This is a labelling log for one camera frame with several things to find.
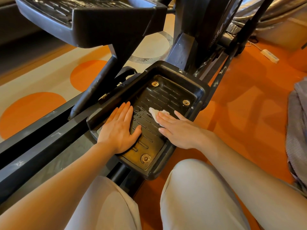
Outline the silver plastic cover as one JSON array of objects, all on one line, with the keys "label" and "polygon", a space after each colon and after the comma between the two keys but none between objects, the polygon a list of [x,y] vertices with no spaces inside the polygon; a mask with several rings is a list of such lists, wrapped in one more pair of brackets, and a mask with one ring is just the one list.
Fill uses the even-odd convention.
[{"label": "silver plastic cover", "polygon": [[[264,0],[243,0],[226,32],[237,34],[245,23],[255,15],[263,2]],[[274,28],[305,7],[307,7],[307,0],[273,0],[260,17],[252,34],[256,35]]]}]

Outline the grey knitted cloth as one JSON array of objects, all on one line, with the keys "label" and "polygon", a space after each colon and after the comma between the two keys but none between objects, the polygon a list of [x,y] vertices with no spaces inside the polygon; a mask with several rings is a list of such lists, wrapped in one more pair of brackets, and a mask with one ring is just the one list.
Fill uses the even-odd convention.
[{"label": "grey knitted cloth", "polygon": [[307,76],[288,97],[286,154],[294,186],[307,198]]}]

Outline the black ribbed foot pedal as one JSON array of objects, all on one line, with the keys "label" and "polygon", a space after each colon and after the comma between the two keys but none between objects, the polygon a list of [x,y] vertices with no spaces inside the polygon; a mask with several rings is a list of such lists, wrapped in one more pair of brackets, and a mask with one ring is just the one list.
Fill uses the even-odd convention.
[{"label": "black ribbed foot pedal", "polygon": [[20,13],[80,48],[143,38],[164,28],[167,7],[154,0],[15,0]]},{"label": "black ribbed foot pedal", "polygon": [[[175,146],[159,132],[158,129],[161,126],[151,116],[149,108],[166,110],[173,117],[176,117],[174,111],[178,111],[185,118],[193,121],[202,109],[209,91],[208,84],[188,73],[187,79],[182,80],[181,76],[175,76],[175,80],[172,80],[173,76],[164,77],[162,72],[164,70],[160,69],[150,72],[149,79],[145,80],[144,85],[133,86],[132,88],[139,88],[137,93],[128,91],[117,95],[121,98],[124,98],[125,94],[131,95],[128,101],[131,101],[134,107],[134,120],[130,132],[137,124],[140,123],[142,126],[142,134],[137,142],[128,151],[118,154],[117,158],[146,180],[154,180],[159,176],[175,150]],[[159,82],[159,86],[152,86],[153,81]],[[183,105],[183,100],[189,100],[190,105]],[[89,130],[96,140],[103,126],[98,122],[102,118],[98,117],[105,117],[103,114],[105,108],[106,105],[101,105],[87,118]],[[144,165],[140,162],[142,154],[151,156],[149,164]]]}]

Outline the person's leg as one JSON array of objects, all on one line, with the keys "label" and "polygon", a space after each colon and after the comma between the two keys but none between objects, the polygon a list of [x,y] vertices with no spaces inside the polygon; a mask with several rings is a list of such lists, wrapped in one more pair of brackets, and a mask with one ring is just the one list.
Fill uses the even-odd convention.
[{"label": "person's leg", "polygon": [[182,160],[171,170],[160,213],[163,230],[251,230],[225,179],[197,159]]},{"label": "person's leg", "polygon": [[64,230],[142,230],[139,208],[113,181],[98,176]]}]

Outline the person's right leg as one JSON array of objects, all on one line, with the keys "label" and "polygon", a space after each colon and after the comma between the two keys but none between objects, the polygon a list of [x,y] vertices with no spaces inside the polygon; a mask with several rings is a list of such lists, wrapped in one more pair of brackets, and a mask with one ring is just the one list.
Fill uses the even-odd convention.
[{"label": "person's right leg", "polygon": [[182,160],[171,170],[160,213],[163,230],[251,230],[225,179],[197,159]]}]

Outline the person's left forearm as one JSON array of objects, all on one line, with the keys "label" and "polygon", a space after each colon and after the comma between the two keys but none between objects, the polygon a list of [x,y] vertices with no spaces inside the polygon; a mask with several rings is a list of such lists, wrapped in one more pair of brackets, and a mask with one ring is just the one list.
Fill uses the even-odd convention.
[{"label": "person's left forearm", "polygon": [[94,178],[117,152],[113,142],[95,144],[0,215],[0,230],[64,230]]}]

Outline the person's right hand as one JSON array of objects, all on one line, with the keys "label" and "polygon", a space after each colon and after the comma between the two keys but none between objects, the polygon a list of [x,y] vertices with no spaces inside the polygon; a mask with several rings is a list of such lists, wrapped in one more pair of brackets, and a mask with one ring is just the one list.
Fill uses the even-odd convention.
[{"label": "person's right hand", "polygon": [[212,146],[216,135],[203,129],[193,122],[187,122],[174,118],[171,115],[158,113],[157,121],[171,132],[175,133],[178,137],[176,142],[171,142],[176,147],[182,149],[197,149],[201,151],[205,146]]}]

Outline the white power strip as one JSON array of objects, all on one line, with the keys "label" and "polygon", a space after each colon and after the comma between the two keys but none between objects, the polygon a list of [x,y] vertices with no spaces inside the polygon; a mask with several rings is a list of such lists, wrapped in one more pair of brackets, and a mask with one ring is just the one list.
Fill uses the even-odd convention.
[{"label": "white power strip", "polygon": [[269,50],[267,49],[263,49],[260,51],[260,53],[262,55],[264,55],[267,59],[269,59],[271,62],[277,64],[279,62],[279,58],[276,57],[273,53],[271,53]]}]

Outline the black elliptical machine body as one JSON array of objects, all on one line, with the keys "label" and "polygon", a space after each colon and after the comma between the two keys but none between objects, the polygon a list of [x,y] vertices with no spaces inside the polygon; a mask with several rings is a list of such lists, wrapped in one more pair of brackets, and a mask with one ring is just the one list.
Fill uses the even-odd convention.
[{"label": "black elliptical machine body", "polygon": [[217,49],[243,0],[176,0],[174,41],[165,61],[194,74]]}]

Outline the person's left hand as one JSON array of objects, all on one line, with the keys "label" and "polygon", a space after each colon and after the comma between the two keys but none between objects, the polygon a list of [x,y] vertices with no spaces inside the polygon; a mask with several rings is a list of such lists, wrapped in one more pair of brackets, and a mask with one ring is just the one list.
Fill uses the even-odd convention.
[{"label": "person's left hand", "polygon": [[[133,107],[130,107],[131,121],[133,116]],[[132,146],[128,146],[128,135],[130,133],[130,125],[120,126],[119,118],[118,123],[111,127],[105,127],[105,123],[99,133],[97,144],[106,148],[106,151],[111,154],[121,154],[130,149]]]}]

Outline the person's left leg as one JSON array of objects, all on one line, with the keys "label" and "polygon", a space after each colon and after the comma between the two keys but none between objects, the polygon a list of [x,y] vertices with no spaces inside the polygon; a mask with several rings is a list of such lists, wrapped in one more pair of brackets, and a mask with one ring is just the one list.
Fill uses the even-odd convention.
[{"label": "person's left leg", "polygon": [[64,230],[142,230],[139,208],[113,181],[98,176]]}]

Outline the white wipe cloth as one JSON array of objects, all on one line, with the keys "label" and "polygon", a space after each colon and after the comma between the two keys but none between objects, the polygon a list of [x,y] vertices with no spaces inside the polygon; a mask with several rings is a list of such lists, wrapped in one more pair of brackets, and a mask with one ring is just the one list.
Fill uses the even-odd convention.
[{"label": "white wipe cloth", "polygon": [[169,115],[169,112],[167,112],[166,110],[162,110],[162,111],[159,111],[157,109],[154,109],[152,107],[149,108],[149,113],[151,114],[151,116],[153,117],[153,119],[155,120],[156,123],[158,123],[157,121],[157,116],[158,116],[158,113],[159,112],[162,112],[164,114],[168,114]]}]

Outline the beige padded bench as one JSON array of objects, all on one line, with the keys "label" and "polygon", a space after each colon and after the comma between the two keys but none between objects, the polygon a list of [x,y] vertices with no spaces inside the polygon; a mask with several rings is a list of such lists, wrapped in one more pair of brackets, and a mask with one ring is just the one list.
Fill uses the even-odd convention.
[{"label": "beige padded bench", "polygon": [[301,48],[307,43],[307,8],[273,28],[259,32],[256,37],[289,51]]}]

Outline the person's right forearm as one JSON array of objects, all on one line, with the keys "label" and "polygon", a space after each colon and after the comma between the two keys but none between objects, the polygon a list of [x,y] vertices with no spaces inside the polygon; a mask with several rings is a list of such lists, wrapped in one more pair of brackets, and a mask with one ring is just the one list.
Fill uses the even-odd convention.
[{"label": "person's right forearm", "polygon": [[223,176],[265,230],[307,230],[307,199],[244,158],[216,134],[201,130],[197,149]]}]

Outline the black slanted machine bar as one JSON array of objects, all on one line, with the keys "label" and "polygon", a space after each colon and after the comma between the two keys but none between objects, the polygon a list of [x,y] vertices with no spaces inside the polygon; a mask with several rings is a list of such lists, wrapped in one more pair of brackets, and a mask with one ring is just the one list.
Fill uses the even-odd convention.
[{"label": "black slanted machine bar", "polygon": [[273,1],[274,0],[264,0],[254,16],[245,23],[240,32],[231,41],[229,47],[226,49],[226,54],[228,54],[228,57],[211,84],[210,91],[215,92],[238,49],[242,49],[245,46],[249,37],[256,29],[260,18]]}]

